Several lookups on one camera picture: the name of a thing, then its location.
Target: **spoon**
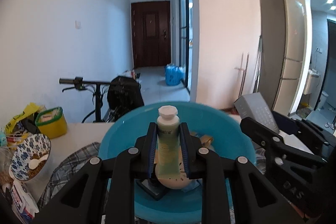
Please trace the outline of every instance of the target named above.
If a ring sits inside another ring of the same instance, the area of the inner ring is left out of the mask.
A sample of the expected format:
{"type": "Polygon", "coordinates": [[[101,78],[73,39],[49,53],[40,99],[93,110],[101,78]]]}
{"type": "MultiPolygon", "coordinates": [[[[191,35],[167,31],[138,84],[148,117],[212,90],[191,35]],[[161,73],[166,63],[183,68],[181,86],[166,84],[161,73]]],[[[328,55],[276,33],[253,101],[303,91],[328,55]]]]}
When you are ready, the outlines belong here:
{"type": "Polygon", "coordinates": [[[48,159],[48,156],[49,156],[49,154],[46,154],[46,155],[44,155],[43,157],[41,157],[39,159],[32,159],[32,160],[30,160],[30,162],[28,164],[29,168],[31,170],[36,169],[41,162],[43,162],[43,161],[45,161],[45,160],[48,159]]]}

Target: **light switch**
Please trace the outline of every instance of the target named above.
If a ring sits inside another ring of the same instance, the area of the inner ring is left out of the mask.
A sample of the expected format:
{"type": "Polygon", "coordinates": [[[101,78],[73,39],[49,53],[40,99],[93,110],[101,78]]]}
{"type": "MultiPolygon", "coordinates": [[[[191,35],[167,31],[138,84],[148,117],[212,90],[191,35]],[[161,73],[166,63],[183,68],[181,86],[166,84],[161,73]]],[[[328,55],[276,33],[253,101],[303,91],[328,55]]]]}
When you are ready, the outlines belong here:
{"type": "Polygon", "coordinates": [[[79,30],[82,28],[82,23],[78,20],[76,20],[76,29],[79,30]]]}

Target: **blue and white patterned bowl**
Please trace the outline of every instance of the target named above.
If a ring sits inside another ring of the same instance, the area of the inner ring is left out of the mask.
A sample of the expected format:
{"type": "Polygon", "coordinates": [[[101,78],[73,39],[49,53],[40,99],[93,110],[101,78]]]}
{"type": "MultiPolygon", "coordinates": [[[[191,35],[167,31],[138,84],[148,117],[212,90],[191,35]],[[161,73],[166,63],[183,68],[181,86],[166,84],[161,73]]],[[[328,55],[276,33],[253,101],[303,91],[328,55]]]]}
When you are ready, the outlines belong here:
{"type": "MultiPolygon", "coordinates": [[[[49,154],[48,159],[50,158],[51,151],[51,141],[44,134],[35,134],[28,137],[21,143],[12,158],[12,172],[13,175],[20,181],[31,180],[34,176],[29,177],[29,167],[28,164],[34,154],[38,154],[39,157],[42,157],[45,154],[49,154]]],[[[43,168],[39,173],[43,171],[47,165],[48,160],[46,161],[43,168]]]]}

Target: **yellow container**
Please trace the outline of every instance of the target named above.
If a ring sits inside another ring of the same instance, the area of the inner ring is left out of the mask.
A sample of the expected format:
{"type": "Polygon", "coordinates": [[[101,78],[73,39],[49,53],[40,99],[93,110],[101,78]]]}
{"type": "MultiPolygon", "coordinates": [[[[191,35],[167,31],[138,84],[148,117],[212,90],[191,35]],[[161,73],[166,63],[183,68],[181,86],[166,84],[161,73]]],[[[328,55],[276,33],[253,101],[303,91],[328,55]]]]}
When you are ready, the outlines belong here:
{"type": "Polygon", "coordinates": [[[50,139],[64,135],[68,130],[67,121],[65,120],[63,109],[55,107],[41,112],[35,121],[35,125],[39,128],[42,134],[47,135],[50,139]],[[41,118],[47,114],[56,111],[54,117],[48,121],[41,121],[41,118]]]}

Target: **sliding glass door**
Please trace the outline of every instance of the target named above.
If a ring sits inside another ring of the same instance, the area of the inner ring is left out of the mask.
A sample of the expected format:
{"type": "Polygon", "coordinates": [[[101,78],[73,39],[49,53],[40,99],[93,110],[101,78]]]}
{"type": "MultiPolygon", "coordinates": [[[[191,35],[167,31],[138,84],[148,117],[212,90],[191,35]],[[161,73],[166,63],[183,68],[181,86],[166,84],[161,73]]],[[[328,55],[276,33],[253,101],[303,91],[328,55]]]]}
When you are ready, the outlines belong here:
{"type": "Polygon", "coordinates": [[[180,47],[180,66],[184,70],[184,86],[190,92],[191,87],[191,68],[193,52],[193,0],[179,0],[180,24],[179,24],[179,47],[180,47]]]}

